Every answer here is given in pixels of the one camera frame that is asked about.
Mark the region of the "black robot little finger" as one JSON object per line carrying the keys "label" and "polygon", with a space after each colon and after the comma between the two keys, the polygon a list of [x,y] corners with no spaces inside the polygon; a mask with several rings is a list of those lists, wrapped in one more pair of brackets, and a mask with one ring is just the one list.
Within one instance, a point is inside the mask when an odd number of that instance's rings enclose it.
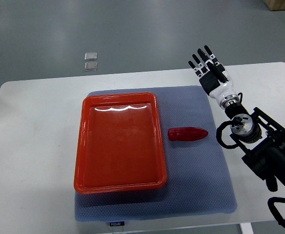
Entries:
{"label": "black robot little finger", "polygon": [[193,69],[193,71],[195,72],[197,77],[201,78],[203,76],[201,70],[199,68],[197,68],[196,65],[192,61],[189,61],[188,64]]}

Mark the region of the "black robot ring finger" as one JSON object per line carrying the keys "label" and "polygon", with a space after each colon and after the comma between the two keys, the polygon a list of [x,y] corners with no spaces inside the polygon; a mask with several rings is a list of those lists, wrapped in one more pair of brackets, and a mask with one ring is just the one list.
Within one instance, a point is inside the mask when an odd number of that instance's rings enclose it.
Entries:
{"label": "black robot ring finger", "polygon": [[207,68],[201,63],[199,58],[195,54],[193,54],[192,57],[195,60],[195,62],[197,63],[197,65],[199,66],[201,72],[202,73],[206,73],[207,72]]}

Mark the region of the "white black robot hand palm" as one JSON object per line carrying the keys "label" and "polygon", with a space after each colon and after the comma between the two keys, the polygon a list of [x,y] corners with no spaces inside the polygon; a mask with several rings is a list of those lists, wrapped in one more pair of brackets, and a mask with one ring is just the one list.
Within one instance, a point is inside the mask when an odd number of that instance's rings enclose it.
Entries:
{"label": "white black robot hand palm", "polygon": [[199,66],[202,75],[199,77],[199,83],[208,96],[216,99],[221,108],[227,108],[229,105],[238,102],[238,94],[233,90],[233,81],[228,71],[222,64],[214,67],[226,78],[226,81],[220,81],[219,75],[215,75],[204,65]]}

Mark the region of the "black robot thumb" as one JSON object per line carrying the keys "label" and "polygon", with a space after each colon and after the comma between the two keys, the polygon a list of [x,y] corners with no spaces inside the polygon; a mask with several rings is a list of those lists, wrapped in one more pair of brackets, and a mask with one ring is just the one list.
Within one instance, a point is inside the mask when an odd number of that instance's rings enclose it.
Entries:
{"label": "black robot thumb", "polygon": [[216,65],[213,65],[212,73],[215,75],[215,77],[220,82],[228,82],[228,79],[226,78],[226,76],[222,73],[222,71]]}

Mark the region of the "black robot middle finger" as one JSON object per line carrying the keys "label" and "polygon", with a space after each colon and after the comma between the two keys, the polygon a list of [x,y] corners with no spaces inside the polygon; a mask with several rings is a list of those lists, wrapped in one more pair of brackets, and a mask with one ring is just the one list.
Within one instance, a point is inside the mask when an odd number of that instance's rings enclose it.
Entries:
{"label": "black robot middle finger", "polygon": [[210,68],[212,66],[211,58],[200,48],[197,50],[197,52],[198,52],[198,55],[200,56],[201,61],[202,61],[199,63],[199,67],[201,69],[203,69],[205,67],[206,70],[210,70]]}

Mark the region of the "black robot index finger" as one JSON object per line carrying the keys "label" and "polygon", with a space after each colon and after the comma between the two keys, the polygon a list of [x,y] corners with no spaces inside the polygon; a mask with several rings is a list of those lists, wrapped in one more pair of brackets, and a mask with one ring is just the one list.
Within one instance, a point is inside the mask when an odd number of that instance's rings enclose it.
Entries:
{"label": "black robot index finger", "polygon": [[205,45],[204,46],[205,51],[207,52],[207,54],[209,55],[209,58],[211,59],[211,61],[216,64],[217,63],[217,58],[215,57],[215,55],[213,54],[213,52],[211,51],[211,49]]}

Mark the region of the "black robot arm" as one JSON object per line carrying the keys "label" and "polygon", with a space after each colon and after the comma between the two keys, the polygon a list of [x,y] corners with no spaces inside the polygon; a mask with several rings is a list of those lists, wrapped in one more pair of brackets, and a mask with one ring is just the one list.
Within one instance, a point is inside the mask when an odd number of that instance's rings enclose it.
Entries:
{"label": "black robot arm", "polygon": [[[278,182],[285,186],[285,128],[257,107],[250,114],[242,105],[243,94],[233,90],[231,76],[210,48],[206,45],[197,52],[188,63],[203,90],[229,118],[217,128],[217,142],[225,149],[241,148],[243,162],[266,182],[269,191],[277,191]],[[271,214],[285,229],[285,218],[276,203],[285,204],[285,198],[267,201]]]}

